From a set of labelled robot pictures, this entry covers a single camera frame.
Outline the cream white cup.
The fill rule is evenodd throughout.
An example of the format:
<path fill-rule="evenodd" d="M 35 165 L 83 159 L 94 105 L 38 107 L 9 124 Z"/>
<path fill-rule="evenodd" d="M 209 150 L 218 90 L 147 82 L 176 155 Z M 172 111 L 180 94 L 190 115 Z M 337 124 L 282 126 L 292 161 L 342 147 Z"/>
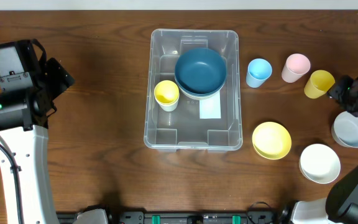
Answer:
<path fill-rule="evenodd" d="M 157 103 L 166 112 L 172 112 L 174 111 L 178 106 L 179 98 L 176 99 L 166 99 L 166 98 L 157 98 Z"/>

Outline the dark blue bowl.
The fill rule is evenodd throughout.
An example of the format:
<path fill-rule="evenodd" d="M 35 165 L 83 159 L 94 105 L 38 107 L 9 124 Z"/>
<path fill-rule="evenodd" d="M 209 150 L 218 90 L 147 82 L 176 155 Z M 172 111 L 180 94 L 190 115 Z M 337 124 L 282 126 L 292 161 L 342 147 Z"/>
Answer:
<path fill-rule="evenodd" d="M 182 89 L 186 90 L 186 89 L 179 83 L 179 81 L 178 81 L 176 78 L 175 78 L 175 82 L 176 82 L 176 84 L 178 85 L 178 87 L 181 87 Z M 225 84 L 226 84 L 226 81 L 223 82 L 223 84 L 220 85 L 216 90 L 214 90 L 214 91 L 212 91 L 212 92 L 210 92 L 210 93 L 193 93 L 193 92 L 191 92 L 191 91 L 189 91 L 189 90 L 186 90 L 186 91 L 187 91 L 188 93 L 192 93 L 192 94 L 195 94 L 195 95 L 205 96 L 205 95 L 210 95 L 210 94 L 212 94 L 212 93 L 215 93 L 215 92 L 217 92 L 217 91 L 220 91 Z"/>
<path fill-rule="evenodd" d="M 191 49 L 181 55 L 174 73 L 179 83 L 193 93 L 210 93 L 227 78 L 225 60 L 208 48 Z"/>

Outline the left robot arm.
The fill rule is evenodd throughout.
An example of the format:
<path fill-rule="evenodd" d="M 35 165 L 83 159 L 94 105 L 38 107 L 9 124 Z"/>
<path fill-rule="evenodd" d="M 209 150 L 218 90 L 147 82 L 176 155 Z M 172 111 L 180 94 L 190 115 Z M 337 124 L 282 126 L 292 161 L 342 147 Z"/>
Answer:
<path fill-rule="evenodd" d="M 47 164 L 53 101 L 75 80 L 37 39 L 0 44 L 0 170 L 8 223 L 111 223 L 106 208 L 57 214 Z"/>

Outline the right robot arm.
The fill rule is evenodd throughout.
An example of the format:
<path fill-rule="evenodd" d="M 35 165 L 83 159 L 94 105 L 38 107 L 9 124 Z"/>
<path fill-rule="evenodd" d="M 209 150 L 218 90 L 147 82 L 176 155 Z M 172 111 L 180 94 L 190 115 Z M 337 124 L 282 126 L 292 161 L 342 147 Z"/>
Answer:
<path fill-rule="evenodd" d="M 358 117 L 358 77 L 343 76 L 328 96 Z M 282 223 L 358 223 L 358 166 L 332 187 L 327 198 L 298 201 L 281 212 L 281 219 Z"/>

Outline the cream green bowl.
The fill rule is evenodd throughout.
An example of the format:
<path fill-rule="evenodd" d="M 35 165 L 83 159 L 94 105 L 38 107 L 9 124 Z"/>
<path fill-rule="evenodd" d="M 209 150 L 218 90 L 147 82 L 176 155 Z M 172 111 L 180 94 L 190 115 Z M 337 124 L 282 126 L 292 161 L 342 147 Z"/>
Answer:
<path fill-rule="evenodd" d="M 186 90 L 182 89 L 181 87 L 179 87 L 180 91 L 187 97 L 191 98 L 192 100 L 206 100 L 208 98 L 212 98 L 215 95 L 220 95 L 220 91 L 217 91 L 215 93 L 212 93 L 210 95 L 205 95 L 205 96 L 199 96 L 199 95 L 195 95 L 192 93 L 188 93 Z"/>

